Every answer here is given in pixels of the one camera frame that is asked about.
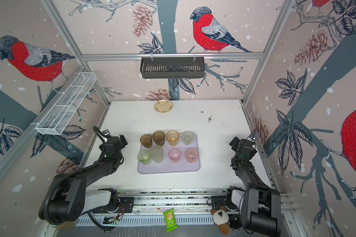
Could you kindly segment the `dark olive cup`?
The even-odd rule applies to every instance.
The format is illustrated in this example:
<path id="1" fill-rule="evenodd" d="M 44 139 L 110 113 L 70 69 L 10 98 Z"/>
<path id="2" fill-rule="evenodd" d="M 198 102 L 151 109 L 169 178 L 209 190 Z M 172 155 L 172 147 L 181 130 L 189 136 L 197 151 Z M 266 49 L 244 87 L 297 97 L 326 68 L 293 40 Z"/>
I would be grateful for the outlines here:
<path id="1" fill-rule="evenodd" d="M 155 131 L 152 135 L 152 138 L 156 145 L 161 147 L 165 144 L 165 133 L 163 131 Z"/>

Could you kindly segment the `small green ribbed cup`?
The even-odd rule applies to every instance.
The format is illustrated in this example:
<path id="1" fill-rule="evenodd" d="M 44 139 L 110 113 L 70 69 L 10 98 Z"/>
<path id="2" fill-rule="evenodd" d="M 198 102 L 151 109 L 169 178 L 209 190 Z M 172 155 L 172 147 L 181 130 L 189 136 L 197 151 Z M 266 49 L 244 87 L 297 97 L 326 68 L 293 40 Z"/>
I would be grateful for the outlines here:
<path id="1" fill-rule="evenodd" d="M 143 165 L 148 165 L 151 163 L 151 155 L 148 150 L 141 150 L 137 155 L 138 161 Z"/>

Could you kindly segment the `yellow amber cup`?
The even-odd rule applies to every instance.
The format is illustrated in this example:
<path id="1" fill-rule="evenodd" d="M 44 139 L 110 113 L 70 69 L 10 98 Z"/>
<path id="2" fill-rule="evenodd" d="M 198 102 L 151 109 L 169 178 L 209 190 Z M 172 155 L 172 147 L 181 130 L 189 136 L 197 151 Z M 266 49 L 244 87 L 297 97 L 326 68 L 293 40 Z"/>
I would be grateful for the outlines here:
<path id="1" fill-rule="evenodd" d="M 166 139 L 171 147 L 175 147 L 179 143 L 180 134 L 176 130 L 170 130 L 166 134 Z"/>

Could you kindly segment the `small brown textured cup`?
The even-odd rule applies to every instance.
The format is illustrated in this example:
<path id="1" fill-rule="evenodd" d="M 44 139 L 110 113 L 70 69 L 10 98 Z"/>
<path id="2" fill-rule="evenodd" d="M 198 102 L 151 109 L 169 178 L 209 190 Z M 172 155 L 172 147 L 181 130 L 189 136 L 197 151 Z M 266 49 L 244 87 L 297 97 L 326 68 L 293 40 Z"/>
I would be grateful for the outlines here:
<path id="1" fill-rule="evenodd" d="M 140 138 L 140 143 L 142 144 L 143 147 L 149 149 L 153 145 L 153 139 L 152 136 L 149 134 L 144 134 Z"/>

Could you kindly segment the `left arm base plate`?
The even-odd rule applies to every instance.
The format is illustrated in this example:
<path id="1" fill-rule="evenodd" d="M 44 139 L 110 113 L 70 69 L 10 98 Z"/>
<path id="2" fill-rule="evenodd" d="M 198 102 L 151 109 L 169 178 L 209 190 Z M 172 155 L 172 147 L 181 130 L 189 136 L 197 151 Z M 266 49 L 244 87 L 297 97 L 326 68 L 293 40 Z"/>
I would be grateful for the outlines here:
<path id="1" fill-rule="evenodd" d="M 95 214 L 113 214 L 113 213 L 132 213 L 134 206 L 133 197 L 119 197 L 115 201 L 110 201 L 109 204 L 95 208 Z"/>

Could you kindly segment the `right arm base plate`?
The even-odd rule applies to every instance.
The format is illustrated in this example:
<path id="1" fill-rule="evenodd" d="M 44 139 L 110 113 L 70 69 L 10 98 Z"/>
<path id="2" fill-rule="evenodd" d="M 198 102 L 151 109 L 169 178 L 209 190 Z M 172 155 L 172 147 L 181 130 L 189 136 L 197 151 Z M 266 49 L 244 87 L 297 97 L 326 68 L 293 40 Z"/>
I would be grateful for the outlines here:
<path id="1" fill-rule="evenodd" d="M 211 196 L 206 200 L 206 204 L 210 205 L 212 209 L 220 209 L 221 206 L 224 206 L 226 211 L 237 210 L 236 205 L 226 196 Z"/>

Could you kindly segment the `salmon textured cup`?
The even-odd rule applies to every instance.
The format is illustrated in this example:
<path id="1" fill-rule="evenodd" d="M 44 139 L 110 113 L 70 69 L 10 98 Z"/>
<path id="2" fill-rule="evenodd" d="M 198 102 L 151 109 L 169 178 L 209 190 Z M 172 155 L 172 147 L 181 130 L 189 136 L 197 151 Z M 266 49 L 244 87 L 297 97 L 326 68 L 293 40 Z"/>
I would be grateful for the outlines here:
<path id="1" fill-rule="evenodd" d="M 195 148 L 189 148 L 186 150 L 185 156 L 189 163 L 194 163 L 198 159 L 198 151 Z"/>

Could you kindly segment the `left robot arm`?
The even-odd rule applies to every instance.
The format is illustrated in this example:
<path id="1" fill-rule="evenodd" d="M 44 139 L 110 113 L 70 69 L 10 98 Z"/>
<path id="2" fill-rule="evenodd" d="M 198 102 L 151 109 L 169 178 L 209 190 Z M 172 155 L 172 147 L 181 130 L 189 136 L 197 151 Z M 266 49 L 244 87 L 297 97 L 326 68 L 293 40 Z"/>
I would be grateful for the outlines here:
<path id="1" fill-rule="evenodd" d="M 70 174 L 56 175 L 39 210 L 39 218 L 52 225 L 73 222 L 89 209 L 86 204 L 86 188 L 103 177 L 113 174 L 124 161 L 122 149 L 127 145 L 123 135 L 109 137 L 102 143 L 99 159 L 92 165 Z"/>

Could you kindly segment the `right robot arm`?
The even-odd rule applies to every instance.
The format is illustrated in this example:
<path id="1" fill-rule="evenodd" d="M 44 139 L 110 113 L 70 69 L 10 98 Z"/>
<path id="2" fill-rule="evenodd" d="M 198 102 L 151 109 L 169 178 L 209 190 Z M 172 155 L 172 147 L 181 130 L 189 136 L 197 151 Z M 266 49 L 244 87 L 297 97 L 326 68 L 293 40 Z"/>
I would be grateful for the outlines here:
<path id="1" fill-rule="evenodd" d="M 279 237 L 282 227 L 281 196 L 279 191 L 261 180 L 251 163 L 257 154 L 254 148 L 255 137 L 234 137 L 229 145 L 235 151 L 230 167 L 245 186 L 243 195 L 236 203 L 241 227 L 248 234 L 256 232 L 268 237 Z"/>

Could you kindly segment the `pale green textured cup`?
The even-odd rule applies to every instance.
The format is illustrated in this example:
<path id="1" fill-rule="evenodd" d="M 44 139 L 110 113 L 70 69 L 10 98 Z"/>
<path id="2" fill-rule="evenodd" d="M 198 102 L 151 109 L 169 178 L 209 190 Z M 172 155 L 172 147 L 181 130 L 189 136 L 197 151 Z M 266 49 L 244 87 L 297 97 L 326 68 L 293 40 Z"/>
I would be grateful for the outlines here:
<path id="1" fill-rule="evenodd" d="M 186 131 L 182 134 L 182 140 L 185 145 L 190 145 L 193 142 L 194 136 L 193 133 Z"/>

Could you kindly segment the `tall pale green cup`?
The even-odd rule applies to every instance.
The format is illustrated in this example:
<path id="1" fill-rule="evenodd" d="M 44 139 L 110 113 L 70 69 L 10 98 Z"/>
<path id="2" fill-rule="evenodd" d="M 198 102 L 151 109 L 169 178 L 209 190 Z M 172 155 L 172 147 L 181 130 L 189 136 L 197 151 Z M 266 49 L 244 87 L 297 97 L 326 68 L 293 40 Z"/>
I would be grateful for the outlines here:
<path id="1" fill-rule="evenodd" d="M 160 145 L 154 145 L 149 149 L 152 160 L 159 164 L 163 161 L 163 148 Z"/>

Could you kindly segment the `pink clear cup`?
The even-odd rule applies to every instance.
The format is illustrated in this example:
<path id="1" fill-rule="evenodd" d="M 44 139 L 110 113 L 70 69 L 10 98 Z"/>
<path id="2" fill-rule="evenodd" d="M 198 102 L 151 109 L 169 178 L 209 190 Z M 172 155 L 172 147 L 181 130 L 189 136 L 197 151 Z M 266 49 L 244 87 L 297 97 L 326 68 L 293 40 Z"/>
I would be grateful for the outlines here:
<path id="1" fill-rule="evenodd" d="M 181 151 L 178 148 L 172 148 L 168 153 L 169 159 L 172 163 L 176 164 L 181 159 Z"/>

